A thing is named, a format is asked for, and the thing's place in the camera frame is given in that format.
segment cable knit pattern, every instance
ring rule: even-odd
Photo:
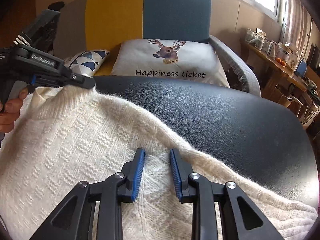
[[[29,239],[77,182],[105,180],[139,147],[146,150],[145,168],[137,201],[122,205],[125,240],[190,239],[192,206],[175,195],[173,147],[209,180],[235,181],[285,239],[303,239],[316,220],[314,208],[280,197],[197,151],[147,110],[95,89],[68,86],[37,89],[4,140],[0,213],[13,240]],[[218,230],[222,239],[220,223]]]

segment cushion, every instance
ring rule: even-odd
[[[105,49],[88,50],[66,58],[64,62],[74,73],[93,76],[108,55],[109,51]]]
[[[230,87],[212,46],[192,41],[125,41],[111,75],[184,79]]]

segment deer head illustration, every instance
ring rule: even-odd
[[[177,51],[180,49],[181,46],[186,44],[185,41],[177,41],[180,44],[174,42],[176,44],[173,47],[166,47],[164,46],[159,40],[154,40],[154,39],[148,39],[149,43],[151,44],[156,44],[160,48],[158,52],[153,54],[154,57],[164,57],[163,62],[165,64],[170,64],[178,61],[178,55]]]

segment human hand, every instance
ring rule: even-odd
[[[23,100],[28,95],[28,89],[25,88],[19,93],[19,97],[16,99],[9,100],[4,105],[4,112],[0,113],[0,132],[9,133],[14,128],[14,121],[20,116],[20,109],[23,105]]]

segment black leather chair seat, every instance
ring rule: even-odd
[[[318,207],[308,136],[285,107],[241,91],[183,80],[96,76],[97,90],[152,112],[195,148],[291,200]]]

